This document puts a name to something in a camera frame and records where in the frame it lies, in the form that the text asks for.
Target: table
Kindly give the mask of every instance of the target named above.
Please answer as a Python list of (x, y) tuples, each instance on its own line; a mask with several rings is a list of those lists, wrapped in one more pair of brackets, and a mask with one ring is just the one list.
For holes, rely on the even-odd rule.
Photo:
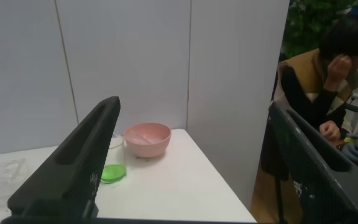
[[(0, 161), (25, 158), (33, 172), (55, 149), (0, 154)], [(136, 159), (126, 151), (125, 158), (127, 177), (99, 186), (98, 217), (255, 222), (185, 130), (172, 131), (162, 157)], [(0, 220), (9, 215), (0, 208)]]

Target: man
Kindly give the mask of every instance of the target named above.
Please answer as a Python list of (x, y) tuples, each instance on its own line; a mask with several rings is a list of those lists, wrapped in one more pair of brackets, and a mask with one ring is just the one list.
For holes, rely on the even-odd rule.
[(336, 22), (319, 48), (280, 62), (275, 101), (289, 105), (329, 141), (351, 132), (345, 104), (358, 87), (358, 15)]

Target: black sleeve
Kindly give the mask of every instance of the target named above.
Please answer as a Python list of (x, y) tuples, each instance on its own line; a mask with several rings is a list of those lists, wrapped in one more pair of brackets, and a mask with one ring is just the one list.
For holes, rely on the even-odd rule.
[(281, 86), (290, 106), (312, 126), (318, 128), (325, 122), (329, 107), (337, 93), (322, 89), (313, 102), (303, 92), (303, 89), (291, 67), (282, 70)]

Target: leaves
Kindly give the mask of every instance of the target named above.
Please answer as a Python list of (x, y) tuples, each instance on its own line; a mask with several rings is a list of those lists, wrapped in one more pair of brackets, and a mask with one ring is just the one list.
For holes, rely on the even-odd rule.
[(317, 48), (333, 21), (343, 16), (337, 12), (354, 6), (358, 0), (290, 0), (283, 53), (290, 58)]

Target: bowl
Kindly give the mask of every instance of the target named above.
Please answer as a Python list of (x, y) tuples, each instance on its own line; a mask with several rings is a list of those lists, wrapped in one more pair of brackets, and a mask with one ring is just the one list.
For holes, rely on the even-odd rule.
[(139, 123), (124, 131), (129, 150), (143, 158), (163, 154), (171, 138), (171, 129), (160, 123)]

